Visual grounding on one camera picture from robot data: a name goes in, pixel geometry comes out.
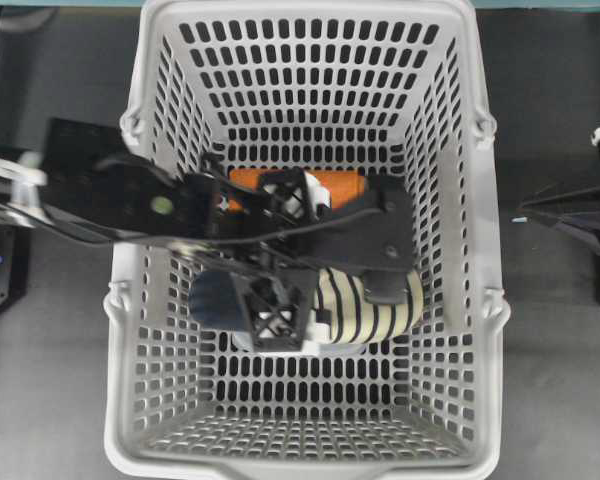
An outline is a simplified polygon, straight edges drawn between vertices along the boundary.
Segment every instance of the gray plastic basket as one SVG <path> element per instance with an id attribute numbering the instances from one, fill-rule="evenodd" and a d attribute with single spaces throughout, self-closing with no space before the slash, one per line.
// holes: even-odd
<path id="1" fill-rule="evenodd" d="M 233 167 L 404 178 L 425 288 L 407 335 L 263 358 L 201 331 L 194 265 L 116 246 L 105 447 L 167 478 L 484 478 L 499 454 L 502 298 L 484 73 L 464 1 L 151 1 L 129 147 L 173 175 Z"/>

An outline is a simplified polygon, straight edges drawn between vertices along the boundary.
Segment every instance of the cable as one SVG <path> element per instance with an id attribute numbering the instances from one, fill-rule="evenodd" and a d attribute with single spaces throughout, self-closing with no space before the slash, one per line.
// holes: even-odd
<path id="1" fill-rule="evenodd" d="M 73 235 L 69 232 L 65 232 L 64 230 L 54 226 L 54 225 L 49 225 L 46 222 L 43 222 L 42 220 L 40 220 L 39 218 L 37 218 L 34 215 L 31 215 L 30 213 L 27 213 L 23 210 L 20 210 L 18 208 L 12 207 L 11 205 L 8 205 L 6 203 L 2 203 L 0 202 L 0 209 L 2 210 L 7 210 L 10 212 L 13 212 L 17 215 L 21 215 L 24 218 L 26 218 L 27 220 L 35 223 L 37 226 L 41 227 L 44 230 L 50 231 L 55 233 L 56 235 L 59 235 L 60 237 L 63 237 L 67 240 L 71 240 L 73 242 L 77 242 L 83 245 L 87 245 L 90 247 L 106 247 L 106 246 L 110 246 L 113 245 L 114 243 L 116 243 L 117 241 L 123 241 L 123 240 L 115 240 L 115 239 L 108 239 L 105 241 L 92 241 L 92 240 L 85 240 L 84 238 L 80 238 L 76 235 Z"/>
<path id="2" fill-rule="evenodd" d="M 150 240 L 152 238 L 160 237 L 160 235 L 139 235 L 139 236 L 134 236 L 134 237 L 119 238 L 119 239 L 110 238 L 105 241 L 85 240 L 76 235 L 68 233 L 62 229 L 59 229 L 58 227 L 56 227 L 54 225 L 49 225 L 48 223 L 43 222 L 42 220 L 35 217 L 34 215 L 31 215 L 30 213 L 27 213 L 23 210 L 15 208 L 6 203 L 0 202 L 0 209 L 11 211 L 18 215 L 22 215 L 27 220 L 35 223 L 36 225 L 38 225 L 39 227 L 41 227 L 45 230 L 56 233 L 57 235 L 65 238 L 65 239 L 72 240 L 74 242 L 80 243 L 82 245 L 87 245 L 90 247 L 105 247 L 105 246 L 113 245 L 116 242 L 131 242 L 131 243 L 133 243 L 133 242 L 137 242 L 139 240 Z M 244 244 L 248 244 L 248 243 L 266 242 L 268 240 L 275 240 L 280 237 L 301 235 L 304 233 L 311 233 L 311 232 L 315 232 L 318 230 L 323 230 L 325 228 L 337 227 L 337 226 L 352 222 L 353 220 L 357 220 L 359 218 L 365 217 L 372 213 L 380 213 L 380 212 L 382 212 L 382 210 L 378 207 L 368 207 L 368 208 L 365 208 L 362 210 L 358 210 L 357 212 L 351 213 L 350 215 L 347 215 L 345 217 L 340 217 L 340 218 L 335 218 L 333 220 L 327 220 L 327 221 L 323 221 L 323 222 L 313 223 L 311 225 L 305 225 L 303 227 L 292 228 L 289 230 L 265 233 L 265 234 L 262 234 L 262 235 L 259 235 L 256 237 L 247 237 L 247 238 L 241 238 L 241 239 L 235 239 L 235 238 L 234 239 L 195 239 L 195 238 L 190 238 L 188 240 L 192 243 L 206 243 L 208 245 L 217 245 L 217 246 L 244 245 Z"/>
<path id="3" fill-rule="evenodd" d="M 282 252 L 280 252 L 279 250 L 276 250 L 275 248 L 271 248 L 270 245 L 262 245 L 262 250 L 264 250 L 267 253 L 270 253 L 271 255 L 274 255 L 278 258 L 281 258 L 282 260 L 284 260 L 285 262 L 289 263 L 289 264 L 300 264 L 300 265 L 304 265 L 305 267 L 308 267 L 312 270 L 320 270 L 320 267 L 314 265 L 311 262 L 308 262 L 306 260 L 302 260 L 302 259 L 298 259 L 298 258 L 293 258 L 290 257 Z"/>
<path id="4" fill-rule="evenodd" d="M 248 263 L 233 258 L 219 257 L 211 252 L 193 252 L 192 259 L 210 270 L 222 270 L 239 275 L 262 275 L 263 273 L 262 269 L 259 270 Z"/>

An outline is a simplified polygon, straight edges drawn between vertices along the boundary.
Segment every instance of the screw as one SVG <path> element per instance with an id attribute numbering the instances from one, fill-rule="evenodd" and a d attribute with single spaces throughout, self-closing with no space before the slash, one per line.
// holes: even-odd
<path id="1" fill-rule="evenodd" d="M 160 215 L 169 215 L 173 212 L 173 202 L 167 197 L 153 197 L 151 200 L 151 210 Z"/>
<path id="2" fill-rule="evenodd" d="M 393 245 L 387 245 L 386 247 L 384 247 L 384 253 L 389 258 L 398 258 L 398 256 L 399 256 L 398 249 L 396 247 L 394 247 Z"/>

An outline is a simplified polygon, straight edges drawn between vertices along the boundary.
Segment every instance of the dark gray table surface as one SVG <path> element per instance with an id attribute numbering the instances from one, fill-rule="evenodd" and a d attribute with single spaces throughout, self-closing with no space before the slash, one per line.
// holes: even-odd
<path id="1" fill-rule="evenodd" d="M 137 40 L 135 9 L 62 8 L 0 29 L 0 143 L 40 148 L 46 120 L 115 125 Z M 504 284 L 503 441 L 492 479 L 600 480 L 600 306 L 593 257 L 514 224 L 526 194 L 595 161 L 600 13 L 481 11 Z M 111 251 L 33 235 L 27 296 L 0 316 L 0 480 L 128 478 L 102 442 Z"/>

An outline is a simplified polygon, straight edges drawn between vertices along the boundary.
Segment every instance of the black and white striped cloth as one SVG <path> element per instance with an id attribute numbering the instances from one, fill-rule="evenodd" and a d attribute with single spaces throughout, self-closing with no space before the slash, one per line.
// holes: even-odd
<path id="1" fill-rule="evenodd" d="M 321 270 L 314 311 L 316 318 L 320 318 L 320 311 L 331 312 L 331 325 L 329 338 L 314 336 L 314 341 L 374 343 L 403 334 L 422 316 L 424 295 L 415 270 L 405 278 L 405 291 L 403 304 L 375 305 L 365 301 L 359 278 L 334 269 Z"/>

